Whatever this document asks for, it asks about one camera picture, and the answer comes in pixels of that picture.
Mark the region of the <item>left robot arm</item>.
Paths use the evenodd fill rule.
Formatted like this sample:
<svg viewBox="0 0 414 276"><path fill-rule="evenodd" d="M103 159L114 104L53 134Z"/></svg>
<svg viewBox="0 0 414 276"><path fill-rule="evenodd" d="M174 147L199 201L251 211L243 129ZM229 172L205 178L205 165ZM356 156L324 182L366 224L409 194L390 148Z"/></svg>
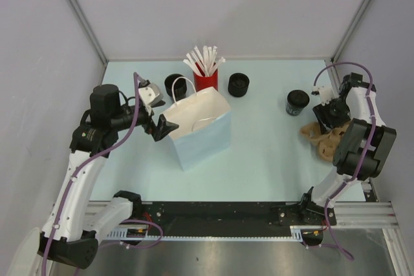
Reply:
<svg viewBox="0 0 414 276"><path fill-rule="evenodd" d="M38 253L42 257L84 270L94 260L101 241L117 225L124 221L136 224L144 216L141 196L121 190L101 211L85 217L94 184L110 152L126 141L119 139L120 131L131 134L135 127L142 127L154 141L159 141L178 128L164 115L158 122L152 120L153 108L165 104L156 84L144 80L136 93L136 104L130 105L129 98L116 85L103 84L93 89L90 108L72 134L64 183L41 230Z"/></svg>

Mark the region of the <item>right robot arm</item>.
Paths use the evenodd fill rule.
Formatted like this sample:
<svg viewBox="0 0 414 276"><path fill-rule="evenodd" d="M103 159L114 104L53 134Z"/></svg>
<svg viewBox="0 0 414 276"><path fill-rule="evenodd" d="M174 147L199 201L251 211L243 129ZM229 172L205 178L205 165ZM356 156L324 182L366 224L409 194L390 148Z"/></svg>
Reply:
<svg viewBox="0 0 414 276"><path fill-rule="evenodd" d="M306 225L327 215L350 187L377 177L397 137L379 115L375 86L362 75L346 75L338 95L327 87L315 87L312 93L321 99L313 108L317 120L303 126L300 134L333 169L301 198L298 216Z"/></svg>

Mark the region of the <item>light blue paper bag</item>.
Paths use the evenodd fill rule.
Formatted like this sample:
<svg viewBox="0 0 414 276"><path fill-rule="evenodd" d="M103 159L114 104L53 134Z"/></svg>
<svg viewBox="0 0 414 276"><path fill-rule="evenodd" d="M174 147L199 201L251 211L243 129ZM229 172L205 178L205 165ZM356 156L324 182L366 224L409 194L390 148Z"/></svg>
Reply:
<svg viewBox="0 0 414 276"><path fill-rule="evenodd" d="M231 140L231 108L213 87L177 100L162 114L179 127L168 134L183 171L228 148Z"/></svg>

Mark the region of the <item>brown cardboard cup carrier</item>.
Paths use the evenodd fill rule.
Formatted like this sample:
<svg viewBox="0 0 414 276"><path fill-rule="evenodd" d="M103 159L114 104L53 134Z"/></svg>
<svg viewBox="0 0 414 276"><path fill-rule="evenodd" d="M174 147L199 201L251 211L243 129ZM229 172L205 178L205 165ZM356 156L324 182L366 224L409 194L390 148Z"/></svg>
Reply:
<svg viewBox="0 0 414 276"><path fill-rule="evenodd" d="M320 159L326 162L332 162L341 138L340 135L333 133L321 135L316 145L316 152Z"/></svg>

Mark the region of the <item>black lid stack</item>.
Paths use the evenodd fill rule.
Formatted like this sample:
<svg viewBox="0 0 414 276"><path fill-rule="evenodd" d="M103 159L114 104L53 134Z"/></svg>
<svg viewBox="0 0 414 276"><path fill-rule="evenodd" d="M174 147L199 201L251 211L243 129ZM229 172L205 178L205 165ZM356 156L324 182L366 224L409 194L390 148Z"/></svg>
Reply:
<svg viewBox="0 0 414 276"><path fill-rule="evenodd" d="M243 97L247 93L249 84L250 80L246 74L239 72L233 73L229 77L228 92L236 98Z"/></svg>

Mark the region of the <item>black coffee cup stack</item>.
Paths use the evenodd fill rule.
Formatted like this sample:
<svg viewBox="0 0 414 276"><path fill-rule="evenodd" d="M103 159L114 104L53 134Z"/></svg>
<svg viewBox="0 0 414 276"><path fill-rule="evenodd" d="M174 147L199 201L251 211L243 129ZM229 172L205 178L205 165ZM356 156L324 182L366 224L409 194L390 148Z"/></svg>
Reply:
<svg viewBox="0 0 414 276"><path fill-rule="evenodd" d="M175 95L176 100L186 97L187 81L182 74L171 74L164 80L164 86L168 96L171 98Z"/></svg>

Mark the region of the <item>single black coffee cup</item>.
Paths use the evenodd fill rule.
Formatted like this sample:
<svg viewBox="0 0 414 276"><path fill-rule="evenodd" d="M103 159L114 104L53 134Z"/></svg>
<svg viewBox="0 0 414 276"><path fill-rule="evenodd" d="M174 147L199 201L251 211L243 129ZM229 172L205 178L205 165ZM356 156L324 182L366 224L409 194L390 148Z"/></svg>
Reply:
<svg viewBox="0 0 414 276"><path fill-rule="evenodd" d="M287 114L291 116L298 116L302 112L303 107L297 107L287 101L285 105L285 110Z"/></svg>

